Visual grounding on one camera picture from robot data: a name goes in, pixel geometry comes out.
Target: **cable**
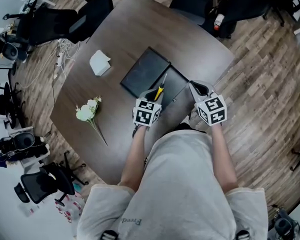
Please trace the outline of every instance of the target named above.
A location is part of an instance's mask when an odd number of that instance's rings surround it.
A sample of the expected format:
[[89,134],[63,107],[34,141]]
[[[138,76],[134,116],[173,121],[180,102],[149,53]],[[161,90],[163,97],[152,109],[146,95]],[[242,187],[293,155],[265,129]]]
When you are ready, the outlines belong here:
[[[69,51],[72,50],[73,48],[75,48],[76,46],[77,46],[77,49],[76,49],[75,53],[72,56],[69,55]],[[60,48],[61,53],[63,54],[60,67],[61,67],[61,70],[62,70],[64,76],[67,77],[67,75],[66,75],[66,60],[72,60],[75,62],[73,57],[79,51],[80,43],[78,42],[72,46],[72,43],[68,39],[63,39],[60,42],[58,47]]]
[[36,46],[36,48],[39,48],[39,47],[42,47],[42,46],[49,45],[49,44],[51,44],[53,41],[54,41],[54,40],[52,40],[52,41],[50,41],[50,42],[45,42],[45,43],[43,43],[43,44],[41,44],[41,45]]
[[[77,46],[77,49],[75,51],[75,53],[70,56],[69,55],[69,51],[73,48],[75,48]],[[60,48],[61,52],[63,53],[63,66],[62,66],[62,62],[61,62],[61,70],[64,74],[65,77],[67,77],[66,75],[66,70],[65,70],[65,67],[66,67],[66,60],[72,60],[75,62],[75,60],[73,59],[73,57],[77,54],[77,52],[79,51],[79,48],[80,48],[80,43],[76,43],[74,45],[71,44],[71,42],[68,40],[68,39],[62,39],[62,41],[60,42],[60,44],[57,45],[57,47],[52,51],[52,53],[49,55],[49,57],[46,59],[45,63],[43,64],[42,68],[40,69],[38,75],[32,80],[32,82],[30,84],[28,84],[27,86],[23,86],[21,83],[20,86],[23,88],[23,89],[26,89],[28,88],[29,86],[31,86],[36,80],[37,78],[39,77],[40,73],[44,70],[45,68],[45,65],[47,64],[49,58],[54,54],[56,53],[57,54],[57,49]]]
[[[57,63],[55,63],[53,65],[53,72],[52,72],[52,97],[53,97],[53,105],[55,105],[55,103],[56,103],[56,100],[55,100],[55,89],[54,89],[56,65],[57,65]],[[53,124],[54,123],[52,122],[51,125],[50,125],[50,131],[48,131],[43,137],[47,138],[49,135],[51,135],[52,125]]]
[[43,64],[42,68],[40,69],[39,73],[37,74],[37,76],[32,80],[32,82],[30,84],[28,84],[27,86],[23,86],[21,83],[19,83],[19,85],[23,88],[23,89],[26,89],[28,88],[30,85],[32,85],[36,80],[37,78],[39,77],[40,73],[44,70],[45,68],[45,65],[47,64],[49,58],[52,56],[52,54],[55,53],[55,50],[58,48],[58,46],[53,50],[53,52],[49,55],[49,57],[46,59],[45,63]]
[[12,65],[11,65],[11,63],[10,63],[10,64],[0,64],[0,67],[1,67],[1,66],[9,67],[9,66],[12,66]]

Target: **person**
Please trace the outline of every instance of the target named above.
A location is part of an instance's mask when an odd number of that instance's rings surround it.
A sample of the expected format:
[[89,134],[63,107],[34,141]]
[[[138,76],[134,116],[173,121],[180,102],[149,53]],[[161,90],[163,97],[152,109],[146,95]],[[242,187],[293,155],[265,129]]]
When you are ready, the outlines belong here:
[[97,184],[83,209],[78,240],[265,240],[263,188],[239,187],[220,123],[212,136],[188,124],[160,138],[145,164],[140,126],[118,185]]

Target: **white flower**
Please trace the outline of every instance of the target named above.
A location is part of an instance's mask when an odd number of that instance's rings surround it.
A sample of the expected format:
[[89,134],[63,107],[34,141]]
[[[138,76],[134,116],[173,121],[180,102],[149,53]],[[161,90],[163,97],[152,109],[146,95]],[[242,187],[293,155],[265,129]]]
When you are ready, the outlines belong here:
[[89,99],[87,105],[95,110],[97,108],[98,102],[96,102],[94,99]]
[[81,121],[88,121],[95,116],[95,111],[92,110],[88,105],[83,105],[79,110],[76,112],[76,118]]

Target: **bottle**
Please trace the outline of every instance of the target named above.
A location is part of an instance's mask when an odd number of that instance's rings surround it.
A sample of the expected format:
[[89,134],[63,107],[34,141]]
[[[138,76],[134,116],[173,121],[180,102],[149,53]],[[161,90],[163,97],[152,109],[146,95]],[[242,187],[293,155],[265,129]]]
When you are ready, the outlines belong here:
[[225,16],[221,13],[218,14],[218,16],[215,18],[214,21],[214,30],[218,31],[220,28],[220,25],[222,23],[222,21],[224,20]]

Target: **white cable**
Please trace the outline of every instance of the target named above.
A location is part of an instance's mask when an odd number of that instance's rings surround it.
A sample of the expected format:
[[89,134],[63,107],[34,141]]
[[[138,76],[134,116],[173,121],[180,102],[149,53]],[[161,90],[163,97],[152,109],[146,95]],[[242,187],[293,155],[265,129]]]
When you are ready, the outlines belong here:
[[[69,51],[73,48],[75,48],[77,46],[77,49],[75,51],[75,53],[70,56],[69,55]],[[49,55],[49,57],[46,59],[45,63],[43,64],[42,68],[40,69],[38,75],[32,80],[32,82],[30,84],[28,84],[27,86],[22,86],[21,83],[19,83],[19,85],[23,88],[23,89],[26,89],[28,88],[29,86],[31,86],[36,80],[37,78],[39,77],[40,73],[44,70],[45,68],[45,65],[47,64],[49,58],[52,56],[52,54],[55,53],[55,51],[57,50],[57,48],[60,48],[61,52],[63,53],[63,67],[62,67],[62,62],[60,64],[60,67],[61,67],[61,70],[64,74],[64,77],[67,78],[67,75],[66,75],[66,60],[72,60],[75,62],[75,60],[73,59],[73,57],[77,54],[77,52],[79,51],[79,48],[80,48],[80,43],[76,43],[74,45],[71,45],[71,42],[68,40],[68,39],[62,39],[62,41],[60,42],[59,45],[57,45],[57,47],[53,50],[53,52]]]
[[38,75],[32,80],[32,82],[31,82],[29,85],[27,85],[27,86],[24,87],[24,86],[22,86],[21,83],[19,83],[19,85],[20,85],[23,89],[28,88],[30,85],[32,85],[32,84],[37,80],[37,78],[39,77],[39,75],[40,75],[40,73],[42,72],[42,70],[44,70],[45,65],[47,64],[49,58],[51,57],[52,54],[55,53],[55,51],[57,50],[57,48],[58,48],[58,46],[52,51],[52,53],[51,53],[51,54],[49,55],[49,57],[46,59],[46,61],[45,61],[45,63],[43,64],[42,68],[40,69]]

